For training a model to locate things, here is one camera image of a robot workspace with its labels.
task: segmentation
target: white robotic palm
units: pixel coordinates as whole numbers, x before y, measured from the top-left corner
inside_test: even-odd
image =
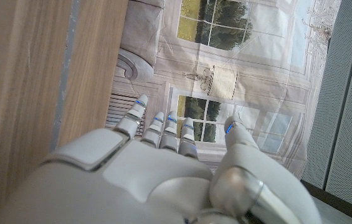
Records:
[[[47,156],[0,211],[0,223],[321,223],[304,186],[260,152],[236,116],[216,173],[197,159],[193,121],[156,114],[133,140],[148,98],[117,126]]]

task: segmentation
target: window pane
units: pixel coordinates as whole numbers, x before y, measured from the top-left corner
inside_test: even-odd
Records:
[[[210,31],[211,31],[210,24],[206,22],[198,22],[198,25],[196,28],[195,42],[208,45]]]
[[[203,120],[206,100],[186,97],[184,104],[184,118],[201,119]]]
[[[248,12],[249,5],[246,2],[217,0],[214,23],[245,29]]]
[[[218,144],[225,144],[226,143],[225,135],[226,133],[224,132],[224,125],[206,124],[203,141],[215,142]]]
[[[277,153],[282,141],[283,136],[260,133],[257,138],[257,145],[262,151]]]
[[[267,112],[261,131],[285,135],[291,118],[288,115]]]
[[[183,0],[183,3],[181,4],[181,15],[198,19],[200,8],[201,0]]]
[[[180,17],[177,37],[195,43],[208,45],[211,25]]]
[[[207,106],[206,120],[225,123],[226,119],[234,112],[234,105],[209,101]]]
[[[195,42],[197,24],[197,21],[180,17],[177,37]]]
[[[244,32],[244,30],[213,26],[209,45],[222,50],[239,50]]]
[[[201,141],[202,127],[203,127],[203,123],[194,121],[194,138],[195,138],[195,141]]]
[[[214,3],[216,0],[201,0],[201,10],[199,12],[199,19],[212,22]]]

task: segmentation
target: wooden panel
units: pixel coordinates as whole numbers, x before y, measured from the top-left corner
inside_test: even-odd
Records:
[[[59,146],[105,126],[126,7],[127,0],[80,2]]]
[[[0,206],[48,153],[71,0],[0,0]]]

